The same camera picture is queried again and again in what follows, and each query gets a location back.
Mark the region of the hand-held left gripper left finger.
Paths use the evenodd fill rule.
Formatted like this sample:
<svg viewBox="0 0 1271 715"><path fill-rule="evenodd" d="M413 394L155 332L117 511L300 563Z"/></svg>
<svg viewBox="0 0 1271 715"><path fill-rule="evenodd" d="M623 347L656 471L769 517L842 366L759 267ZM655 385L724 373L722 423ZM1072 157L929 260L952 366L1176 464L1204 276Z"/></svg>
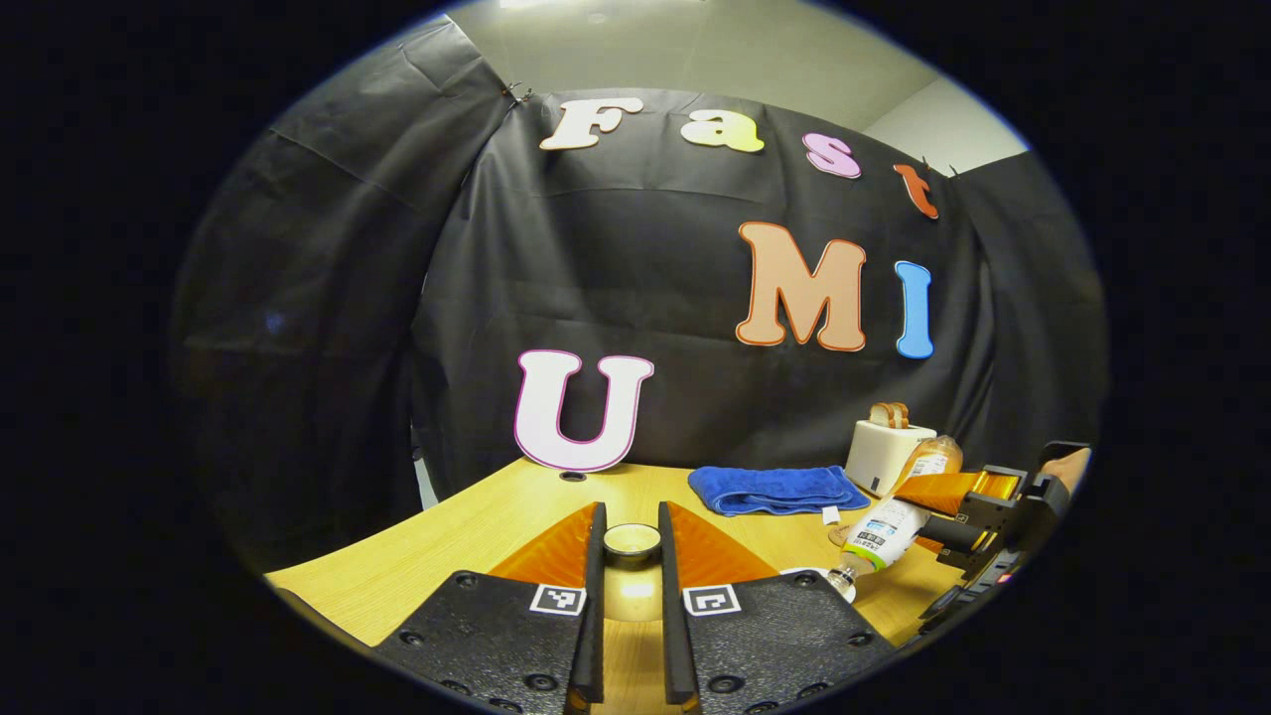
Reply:
<svg viewBox="0 0 1271 715"><path fill-rule="evenodd" d="M608 507L591 502L489 573L459 570L372 648L492 715L590 715L604 698Z"/></svg>

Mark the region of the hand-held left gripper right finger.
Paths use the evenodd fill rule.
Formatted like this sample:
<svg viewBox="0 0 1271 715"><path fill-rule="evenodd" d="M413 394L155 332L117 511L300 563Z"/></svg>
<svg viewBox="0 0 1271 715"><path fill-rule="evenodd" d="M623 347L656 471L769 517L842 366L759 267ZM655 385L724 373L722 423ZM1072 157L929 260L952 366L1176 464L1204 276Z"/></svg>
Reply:
<svg viewBox="0 0 1271 715"><path fill-rule="evenodd" d="M683 505L658 504L663 692L685 715L763 715L895 654L817 574L780 575Z"/></svg>

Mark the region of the cream teacup lid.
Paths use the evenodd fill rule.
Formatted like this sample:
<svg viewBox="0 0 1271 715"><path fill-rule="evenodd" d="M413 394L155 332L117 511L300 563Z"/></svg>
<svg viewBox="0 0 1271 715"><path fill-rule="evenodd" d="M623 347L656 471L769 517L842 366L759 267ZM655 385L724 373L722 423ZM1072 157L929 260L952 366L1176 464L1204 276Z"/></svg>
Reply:
<svg viewBox="0 0 1271 715"><path fill-rule="evenodd" d="M662 620L661 533L641 523L614 525L602 537L605 616L619 622Z"/></svg>

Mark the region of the plastic water bottle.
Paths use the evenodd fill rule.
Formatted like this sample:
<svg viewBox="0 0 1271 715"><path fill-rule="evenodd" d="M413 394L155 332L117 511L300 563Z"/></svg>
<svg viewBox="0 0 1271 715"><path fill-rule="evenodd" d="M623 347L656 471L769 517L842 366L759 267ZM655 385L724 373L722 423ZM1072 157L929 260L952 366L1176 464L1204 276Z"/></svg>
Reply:
<svg viewBox="0 0 1271 715"><path fill-rule="evenodd" d="M918 443L894 489L854 523L860 525L863 549L839 549L838 565L829 570L826 580L844 601L855 599L857 580L899 561L916 542L918 530L930 518L927 508L894 498L899 485L918 475L956 474L962 464L962 450L952 436L935 436Z"/></svg>

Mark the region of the white toaster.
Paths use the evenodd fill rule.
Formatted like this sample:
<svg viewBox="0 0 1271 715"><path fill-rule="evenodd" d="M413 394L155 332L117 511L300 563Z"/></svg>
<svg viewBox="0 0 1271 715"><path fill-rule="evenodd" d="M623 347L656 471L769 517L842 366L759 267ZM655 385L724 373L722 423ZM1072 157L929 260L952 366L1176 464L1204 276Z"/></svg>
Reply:
<svg viewBox="0 0 1271 715"><path fill-rule="evenodd" d="M904 465L921 439L935 438L929 427L910 425L905 429L855 422L844 471L860 490L883 498L894 489Z"/></svg>

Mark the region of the blue folded towel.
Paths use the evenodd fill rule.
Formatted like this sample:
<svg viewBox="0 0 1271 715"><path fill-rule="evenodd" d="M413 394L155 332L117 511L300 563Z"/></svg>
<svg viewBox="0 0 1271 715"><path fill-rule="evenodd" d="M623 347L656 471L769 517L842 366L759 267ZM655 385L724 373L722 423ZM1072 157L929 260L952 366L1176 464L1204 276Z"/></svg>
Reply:
<svg viewBox="0 0 1271 715"><path fill-rule="evenodd" d="M700 467L688 475L689 488L716 514L819 514L824 508L859 511L871 498L841 466L817 469Z"/></svg>

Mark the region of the black backdrop cloth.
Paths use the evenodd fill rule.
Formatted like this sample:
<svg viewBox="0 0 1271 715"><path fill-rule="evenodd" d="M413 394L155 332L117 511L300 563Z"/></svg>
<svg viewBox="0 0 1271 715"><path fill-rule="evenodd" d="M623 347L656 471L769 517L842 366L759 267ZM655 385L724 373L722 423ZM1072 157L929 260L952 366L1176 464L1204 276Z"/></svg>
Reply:
<svg viewBox="0 0 1271 715"><path fill-rule="evenodd" d="M602 429L597 361L648 359L628 461L844 465L873 403L971 462L1096 442L1106 302L1035 154L941 177L813 116L662 88L516 102L446 15L355 60L236 163L188 249L172 372L214 511L263 571Z"/></svg>

